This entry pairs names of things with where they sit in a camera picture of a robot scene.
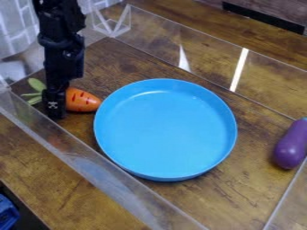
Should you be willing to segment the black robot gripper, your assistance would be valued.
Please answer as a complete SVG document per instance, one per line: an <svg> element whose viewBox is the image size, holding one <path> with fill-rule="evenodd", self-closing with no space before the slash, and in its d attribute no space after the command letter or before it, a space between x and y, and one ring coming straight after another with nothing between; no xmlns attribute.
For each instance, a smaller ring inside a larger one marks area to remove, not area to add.
<svg viewBox="0 0 307 230"><path fill-rule="evenodd" d="M47 88L42 101L51 119L66 117L66 90L72 79L83 76L86 18L78 0L32 0L39 18L38 40L44 47Z"/></svg>

